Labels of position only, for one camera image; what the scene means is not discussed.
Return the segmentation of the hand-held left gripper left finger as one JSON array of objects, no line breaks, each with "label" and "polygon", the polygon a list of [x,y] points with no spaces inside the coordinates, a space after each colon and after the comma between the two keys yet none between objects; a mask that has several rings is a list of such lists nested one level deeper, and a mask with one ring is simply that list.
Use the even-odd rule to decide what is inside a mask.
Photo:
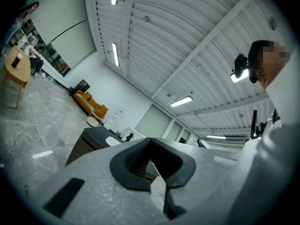
[{"label": "hand-held left gripper left finger", "polygon": [[[110,161],[138,141],[90,152],[59,170],[30,195],[38,218],[46,225],[158,225],[165,216],[149,192],[121,186],[110,171]],[[72,179],[84,181],[61,217],[45,205]]]}]

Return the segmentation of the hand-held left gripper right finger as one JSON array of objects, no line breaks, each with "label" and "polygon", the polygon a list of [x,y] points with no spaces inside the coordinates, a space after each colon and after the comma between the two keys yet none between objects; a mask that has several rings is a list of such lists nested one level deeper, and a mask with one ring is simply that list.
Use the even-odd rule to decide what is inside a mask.
[{"label": "hand-held left gripper right finger", "polygon": [[235,152],[151,139],[151,161],[159,177],[151,185],[155,211],[151,224],[175,220],[200,207],[229,175],[238,156]]}]

